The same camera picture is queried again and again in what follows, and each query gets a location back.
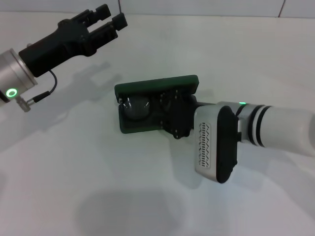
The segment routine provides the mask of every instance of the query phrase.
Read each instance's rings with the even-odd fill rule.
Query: white table surface
[[[0,13],[17,52],[71,14]],[[315,20],[127,16],[91,58],[54,69],[55,93],[0,109],[2,236],[314,236],[315,159],[239,145],[230,180],[193,169],[192,139],[124,135],[114,85],[197,74],[199,101],[315,112]],[[26,99],[49,90],[51,75]]]

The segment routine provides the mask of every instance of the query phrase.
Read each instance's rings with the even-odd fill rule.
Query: green led light
[[[10,88],[6,92],[6,96],[7,97],[14,97],[17,93],[18,93],[18,91],[15,88]]]

